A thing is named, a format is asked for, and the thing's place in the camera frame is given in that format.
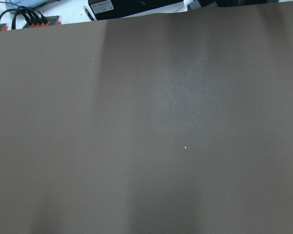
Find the black pen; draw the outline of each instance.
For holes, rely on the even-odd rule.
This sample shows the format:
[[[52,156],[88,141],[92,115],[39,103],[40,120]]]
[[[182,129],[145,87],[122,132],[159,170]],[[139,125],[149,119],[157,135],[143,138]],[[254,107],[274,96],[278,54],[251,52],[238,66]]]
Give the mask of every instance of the black pen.
[[[94,21],[94,18],[92,17],[92,15],[90,14],[90,12],[88,11],[88,9],[86,8],[86,6],[84,6],[84,11],[86,12],[86,14],[88,15],[89,19],[91,21]]]

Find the gray object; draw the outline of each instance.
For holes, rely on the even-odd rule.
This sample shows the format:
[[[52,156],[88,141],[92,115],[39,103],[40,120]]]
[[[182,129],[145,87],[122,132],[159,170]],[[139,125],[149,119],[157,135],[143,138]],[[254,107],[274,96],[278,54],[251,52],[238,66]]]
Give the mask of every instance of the gray object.
[[[9,233],[293,233],[293,2],[0,32]]]

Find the white label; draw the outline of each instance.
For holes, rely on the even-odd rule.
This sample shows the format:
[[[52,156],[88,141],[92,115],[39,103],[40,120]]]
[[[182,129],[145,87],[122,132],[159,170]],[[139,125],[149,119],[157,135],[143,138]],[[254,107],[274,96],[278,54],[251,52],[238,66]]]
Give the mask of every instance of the white label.
[[[111,0],[105,0],[98,3],[94,3],[91,5],[91,8],[95,14],[114,10]]]

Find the light blue object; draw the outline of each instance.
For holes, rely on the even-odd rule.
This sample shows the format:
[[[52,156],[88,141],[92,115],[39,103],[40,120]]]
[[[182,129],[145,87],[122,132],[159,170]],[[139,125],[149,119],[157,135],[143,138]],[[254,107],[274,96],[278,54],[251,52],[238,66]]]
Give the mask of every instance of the light blue object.
[[[56,1],[56,0],[5,0],[5,2],[15,3],[19,6],[25,6],[25,7],[37,7],[44,3],[53,2],[53,1]],[[16,5],[12,5],[8,3],[6,3],[5,5],[7,10],[17,8]]]

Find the black electronic device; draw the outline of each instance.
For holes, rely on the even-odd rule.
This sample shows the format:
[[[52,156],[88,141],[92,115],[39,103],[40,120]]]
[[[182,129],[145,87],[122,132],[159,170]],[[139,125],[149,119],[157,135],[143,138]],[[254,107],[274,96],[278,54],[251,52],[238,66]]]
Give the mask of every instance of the black electronic device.
[[[115,19],[182,2],[183,0],[88,0],[97,20]]]

